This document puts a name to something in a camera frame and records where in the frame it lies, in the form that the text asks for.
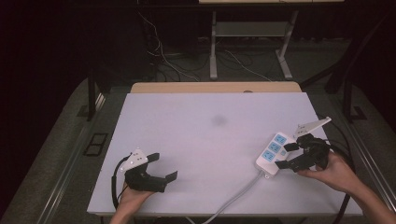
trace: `hand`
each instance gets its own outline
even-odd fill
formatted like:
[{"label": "hand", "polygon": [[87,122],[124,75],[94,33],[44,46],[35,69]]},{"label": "hand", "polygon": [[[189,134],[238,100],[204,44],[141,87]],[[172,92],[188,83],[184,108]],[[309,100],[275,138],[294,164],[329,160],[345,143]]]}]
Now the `hand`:
[{"label": "hand", "polygon": [[319,180],[331,188],[345,193],[353,192],[361,186],[361,181],[353,173],[341,156],[329,152],[329,162],[325,170],[316,166],[317,170],[302,170],[297,174]]},{"label": "hand", "polygon": [[123,187],[126,187],[126,189],[121,194],[119,207],[117,208],[113,218],[111,218],[111,224],[127,223],[132,215],[139,210],[142,203],[154,193],[151,191],[130,189],[126,184],[124,184]]}]

